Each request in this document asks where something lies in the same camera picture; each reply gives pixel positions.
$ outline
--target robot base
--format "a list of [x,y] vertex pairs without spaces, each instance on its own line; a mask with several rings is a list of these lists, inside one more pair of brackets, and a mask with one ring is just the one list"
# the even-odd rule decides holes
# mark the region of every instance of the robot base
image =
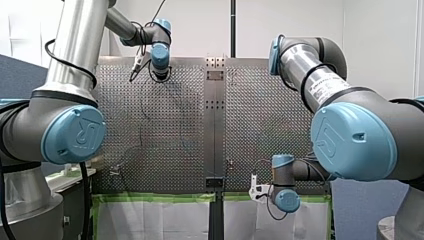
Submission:
[[[17,240],[61,240],[63,238],[63,198],[54,194],[45,208],[20,216],[10,223]],[[0,224],[0,239],[7,239]]]

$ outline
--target pegboard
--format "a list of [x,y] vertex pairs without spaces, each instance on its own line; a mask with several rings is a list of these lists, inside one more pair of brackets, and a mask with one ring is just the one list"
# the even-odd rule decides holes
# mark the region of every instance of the pegboard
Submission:
[[204,192],[203,59],[173,60],[169,82],[147,69],[129,82],[132,58],[101,58],[99,109],[107,134],[94,191]]
[[[312,116],[298,93],[269,75],[266,59],[210,61],[172,59],[171,80],[158,84],[147,70],[128,81],[133,58],[100,59],[97,96],[108,131],[94,192],[203,193],[210,176],[225,177],[226,191],[245,192],[257,160],[311,150]],[[269,182],[270,166],[258,174]],[[322,189],[298,184],[301,194]]]
[[[312,114],[298,92],[268,72],[265,59],[228,59],[226,75],[225,164],[228,191],[247,191],[260,159],[275,154],[302,158],[311,151]],[[258,182],[271,181],[268,164],[257,164]],[[298,182],[300,193],[323,192],[314,182]]]

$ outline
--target vertical metal bar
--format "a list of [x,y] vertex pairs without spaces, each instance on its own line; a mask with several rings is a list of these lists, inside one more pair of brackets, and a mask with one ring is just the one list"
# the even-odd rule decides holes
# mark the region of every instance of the vertical metal bar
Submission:
[[[208,58],[205,74],[205,168],[206,176],[223,180],[225,131],[225,68],[224,58]],[[209,240],[224,239],[224,202],[222,185],[215,185],[215,201],[209,208]]]
[[205,176],[215,177],[215,81],[207,79],[209,70],[215,67],[215,58],[206,59],[204,79],[204,156]]
[[236,57],[236,0],[231,0],[231,58]]
[[[65,1],[53,51],[56,57],[93,72],[108,5],[108,0]],[[93,100],[92,88],[88,75],[52,60],[46,83],[37,90],[66,92]]]

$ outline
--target end effector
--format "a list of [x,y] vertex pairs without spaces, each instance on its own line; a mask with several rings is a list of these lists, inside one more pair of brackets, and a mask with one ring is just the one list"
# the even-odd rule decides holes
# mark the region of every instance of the end effector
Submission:
[[294,213],[300,208],[301,198],[296,192],[296,181],[322,181],[325,185],[327,181],[335,179],[316,160],[296,160],[293,155],[282,154],[274,155],[271,164],[272,184],[258,185],[255,170],[251,176],[249,195],[252,200],[260,203],[269,204],[271,199],[285,213]]
[[[150,63],[152,72],[159,81],[164,81],[169,77],[170,47],[171,47],[171,23],[165,19],[156,19],[147,23],[145,27],[137,28],[135,35],[131,39],[120,38],[125,46],[145,46],[152,45],[150,53]],[[140,71],[143,62],[143,51],[136,57],[133,71]]]

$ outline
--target black cable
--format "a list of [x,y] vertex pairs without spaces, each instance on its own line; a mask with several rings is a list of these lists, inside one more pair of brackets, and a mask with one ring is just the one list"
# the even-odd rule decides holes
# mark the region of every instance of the black cable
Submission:
[[[140,23],[136,22],[136,21],[132,21],[131,23],[137,25],[140,28],[140,31],[139,31],[139,33],[140,33],[140,39],[143,42],[146,39],[146,32],[144,31],[143,26]],[[140,52],[140,50],[141,50],[141,56],[146,55],[146,48],[147,48],[147,46],[143,42],[143,45],[140,45],[140,47],[137,50],[137,55]]]
[[84,186],[84,222],[81,233],[81,240],[88,240],[88,233],[90,227],[90,183],[88,180],[87,167],[85,162],[79,164],[81,168],[82,182]]
[[153,16],[152,22],[155,21],[156,17],[158,16],[160,10],[162,9],[163,4],[165,3],[166,0],[162,0],[162,3],[159,5],[158,10],[156,11],[155,15]]
[[267,196],[267,198],[266,198],[266,208],[268,209],[268,213],[269,213],[269,215],[271,215],[271,217],[272,217],[275,221],[282,221],[282,220],[284,220],[284,219],[287,217],[288,213],[285,213],[282,217],[277,218],[276,216],[274,216],[274,214],[272,214],[271,209],[269,208],[269,199],[271,198],[271,195],[270,195],[270,193],[271,193],[271,186],[273,186],[273,184],[271,184],[271,185],[269,186],[269,188],[268,188],[268,194],[267,194],[268,196]]
[[52,40],[50,40],[50,41],[48,41],[48,42],[46,42],[46,44],[44,45],[44,49],[46,50],[46,53],[51,57],[51,58],[53,58],[54,60],[56,60],[56,61],[58,61],[58,62],[60,62],[60,63],[62,63],[63,65],[66,65],[66,66],[68,66],[68,67],[72,67],[72,68],[75,68],[75,69],[77,69],[77,70],[80,70],[81,72],[83,72],[83,73],[85,73],[85,74],[87,74],[88,76],[90,76],[90,78],[91,78],[91,81],[93,82],[93,89],[96,87],[96,85],[97,85],[97,78],[96,78],[96,76],[94,76],[94,74],[93,73],[91,73],[90,71],[88,71],[87,69],[85,69],[85,68],[82,68],[82,67],[79,67],[79,66],[77,66],[77,65],[75,65],[75,64],[73,64],[73,63],[70,63],[70,62],[68,62],[68,61],[65,61],[65,60],[63,60],[63,59],[60,59],[60,58],[58,58],[58,57],[56,57],[51,51],[50,51],[50,49],[49,49],[49,46],[51,45],[51,44],[53,44],[54,42],[56,41],[56,39],[52,39]]
[[[23,108],[27,107],[29,104],[28,100],[25,101],[20,101],[20,102],[15,102],[15,103],[11,103],[6,105],[3,108],[0,108],[0,114],[3,114],[7,111],[14,111],[14,114],[8,114],[8,116],[3,120],[2,119],[2,123],[0,126],[0,129],[2,129],[0,131],[0,138],[3,139],[3,129],[4,126],[6,125],[6,123],[10,120],[10,118],[12,118],[16,113],[18,113],[18,109],[22,110]],[[1,218],[1,222],[3,225],[3,230],[6,233],[7,238],[9,238],[9,240],[16,240],[15,235],[13,234],[12,229],[10,228],[9,225],[9,220],[7,219],[7,214],[6,214],[6,183],[4,181],[4,171],[3,171],[3,163],[2,160],[0,158],[0,218]]]
[[146,61],[144,64],[143,64],[143,66],[141,66],[141,68],[140,68],[140,71],[138,71],[138,72],[132,72],[131,73],[131,76],[130,76],[130,82],[133,82],[136,78],[137,78],[137,76],[138,76],[138,74],[143,70],[143,68],[145,68],[146,67],[146,65],[147,64],[149,64],[149,62],[151,61],[151,59],[150,60],[148,60],[148,61]]

